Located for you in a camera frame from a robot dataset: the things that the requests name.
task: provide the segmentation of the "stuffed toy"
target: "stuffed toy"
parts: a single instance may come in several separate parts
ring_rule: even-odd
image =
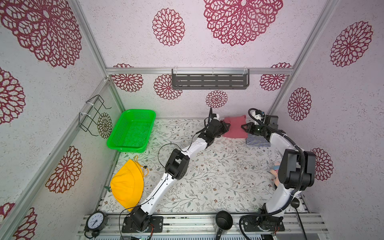
[[[275,188],[277,188],[280,184],[279,178],[277,176],[277,174],[279,172],[279,167],[280,167],[280,162],[275,162],[275,165],[270,170],[270,172],[275,176]]]

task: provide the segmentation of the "patterned table surface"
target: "patterned table surface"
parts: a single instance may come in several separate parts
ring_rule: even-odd
[[[121,153],[113,174],[138,155],[139,163],[149,168],[144,178],[145,199],[156,186],[164,169],[157,160],[157,152],[167,143],[176,143],[181,148],[190,144],[192,135],[204,127],[202,119],[156,119],[145,152]],[[167,162],[175,145],[161,149],[159,158]],[[157,205],[156,212],[255,212],[273,195],[273,175],[269,172],[281,157],[276,148],[253,147],[245,139],[216,138],[215,142],[197,154],[189,162],[184,178],[177,181]],[[124,209],[107,192],[101,211],[120,213]],[[305,212],[300,205],[299,212]]]

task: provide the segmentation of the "black knob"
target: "black knob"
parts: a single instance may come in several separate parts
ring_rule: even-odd
[[[300,206],[300,201],[296,197],[292,199],[291,206],[297,209]]]

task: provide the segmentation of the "cable tie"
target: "cable tie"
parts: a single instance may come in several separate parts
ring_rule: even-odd
[[[91,117],[88,113],[83,113],[83,114],[88,115],[88,117]]]

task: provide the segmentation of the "striped shirt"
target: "striped shirt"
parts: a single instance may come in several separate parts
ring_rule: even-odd
[[[265,139],[263,136],[256,136],[253,134],[248,134],[248,137],[245,139],[245,143],[251,146],[258,147],[270,147],[271,143]]]

